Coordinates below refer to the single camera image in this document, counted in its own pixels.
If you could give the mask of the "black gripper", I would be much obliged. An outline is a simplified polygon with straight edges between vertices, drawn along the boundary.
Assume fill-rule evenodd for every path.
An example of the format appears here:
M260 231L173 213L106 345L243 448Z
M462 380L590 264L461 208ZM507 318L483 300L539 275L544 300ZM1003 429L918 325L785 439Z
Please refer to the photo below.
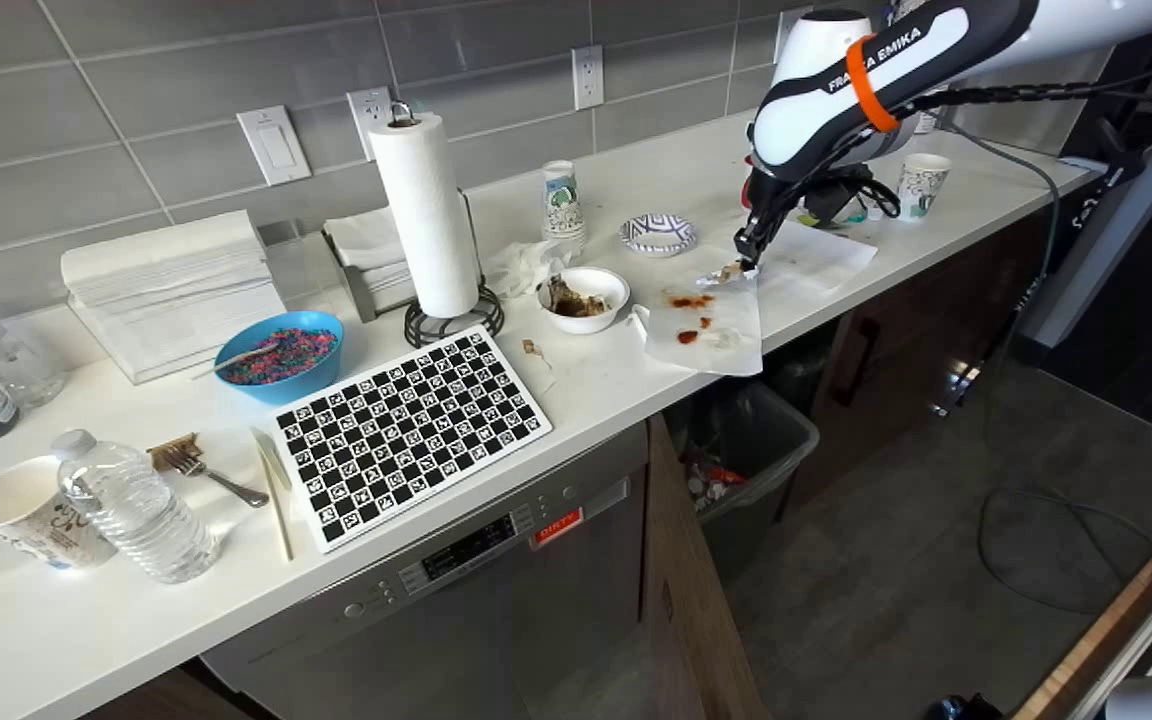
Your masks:
M798 193L865 130L892 135L896 109L925 89L1014 45L1036 0L925 0L886 28L860 12L805 12L772 65L772 89L746 123L746 219L733 247L755 266Z

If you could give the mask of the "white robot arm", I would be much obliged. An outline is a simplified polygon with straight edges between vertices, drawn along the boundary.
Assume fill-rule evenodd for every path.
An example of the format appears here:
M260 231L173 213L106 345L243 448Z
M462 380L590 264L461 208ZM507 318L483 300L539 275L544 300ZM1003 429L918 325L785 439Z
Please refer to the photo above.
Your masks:
M798 194L937 105L939 85L1145 30L1152 0L918 0L883 28L843 12L798 17L746 121L736 264L752 271Z

